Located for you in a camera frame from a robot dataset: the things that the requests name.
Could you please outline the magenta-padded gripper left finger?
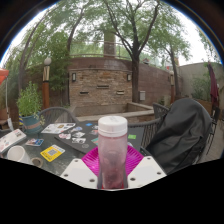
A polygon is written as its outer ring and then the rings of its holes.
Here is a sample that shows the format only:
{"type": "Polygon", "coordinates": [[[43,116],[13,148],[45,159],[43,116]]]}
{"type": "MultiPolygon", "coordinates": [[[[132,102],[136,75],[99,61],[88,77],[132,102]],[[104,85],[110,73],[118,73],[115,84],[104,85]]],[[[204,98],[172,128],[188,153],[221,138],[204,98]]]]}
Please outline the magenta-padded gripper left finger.
{"type": "Polygon", "coordinates": [[[96,189],[99,174],[98,148],[93,148],[81,159],[73,159],[61,174],[61,178],[78,186],[96,189]]]}

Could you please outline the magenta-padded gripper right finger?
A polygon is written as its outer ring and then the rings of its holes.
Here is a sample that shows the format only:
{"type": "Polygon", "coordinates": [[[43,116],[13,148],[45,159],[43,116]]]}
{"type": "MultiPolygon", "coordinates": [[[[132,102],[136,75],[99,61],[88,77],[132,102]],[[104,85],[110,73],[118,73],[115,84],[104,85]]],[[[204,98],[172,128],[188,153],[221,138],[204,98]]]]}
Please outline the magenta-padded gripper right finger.
{"type": "Polygon", "coordinates": [[[126,157],[127,186],[143,187],[166,176],[152,156],[143,156],[135,148],[129,146],[126,157]]]}

